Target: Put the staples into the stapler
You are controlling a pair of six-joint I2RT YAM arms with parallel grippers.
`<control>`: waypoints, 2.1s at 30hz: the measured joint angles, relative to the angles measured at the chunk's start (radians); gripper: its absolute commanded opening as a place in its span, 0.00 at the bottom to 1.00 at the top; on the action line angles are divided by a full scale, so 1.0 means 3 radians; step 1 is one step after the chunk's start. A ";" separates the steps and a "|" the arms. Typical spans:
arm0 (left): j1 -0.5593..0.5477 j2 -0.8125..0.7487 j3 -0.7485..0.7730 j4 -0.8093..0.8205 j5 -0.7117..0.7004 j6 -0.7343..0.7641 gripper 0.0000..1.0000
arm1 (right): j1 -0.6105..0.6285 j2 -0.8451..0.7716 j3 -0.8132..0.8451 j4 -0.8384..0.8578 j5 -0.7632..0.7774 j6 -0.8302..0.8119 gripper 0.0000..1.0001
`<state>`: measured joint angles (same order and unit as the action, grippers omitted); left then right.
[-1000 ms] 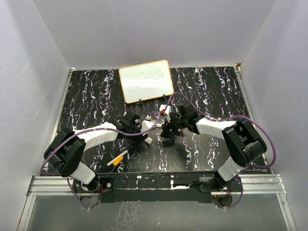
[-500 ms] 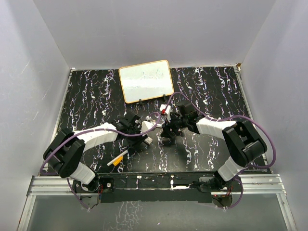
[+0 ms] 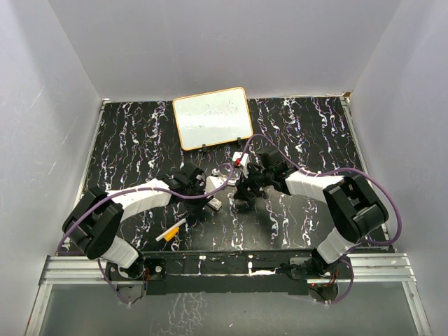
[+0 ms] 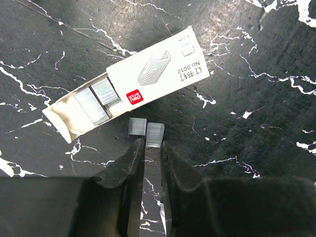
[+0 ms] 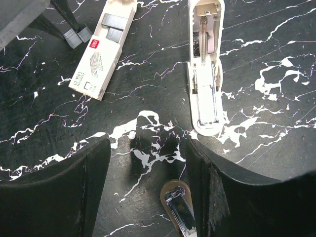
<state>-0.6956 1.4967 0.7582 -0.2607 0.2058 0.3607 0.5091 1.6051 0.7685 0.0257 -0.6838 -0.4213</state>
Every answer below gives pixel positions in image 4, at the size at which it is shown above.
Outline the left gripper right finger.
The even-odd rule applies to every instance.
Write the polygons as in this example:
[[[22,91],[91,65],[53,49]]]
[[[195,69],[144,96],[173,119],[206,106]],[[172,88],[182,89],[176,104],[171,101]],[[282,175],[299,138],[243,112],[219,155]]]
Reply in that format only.
[[[300,178],[207,177],[160,149],[169,237],[313,237],[316,188]]]

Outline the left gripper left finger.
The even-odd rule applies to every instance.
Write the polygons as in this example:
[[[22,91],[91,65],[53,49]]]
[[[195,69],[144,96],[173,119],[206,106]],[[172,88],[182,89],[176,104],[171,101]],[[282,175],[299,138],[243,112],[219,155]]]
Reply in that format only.
[[[144,159],[141,137],[123,156],[88,178],[1,178],[1,236],[138,236]]]

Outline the white staple box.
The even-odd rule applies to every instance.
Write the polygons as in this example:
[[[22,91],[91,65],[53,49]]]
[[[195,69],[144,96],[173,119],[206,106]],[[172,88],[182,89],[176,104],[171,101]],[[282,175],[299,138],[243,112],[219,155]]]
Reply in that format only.
[[[87,132],[156,99],[209,77],[203,50],[192,27],[111,66],[43,110],[43,114],[71,143]],[[105,109],[112,117],[95,126],[74,95],[108,78],[121,102]]]

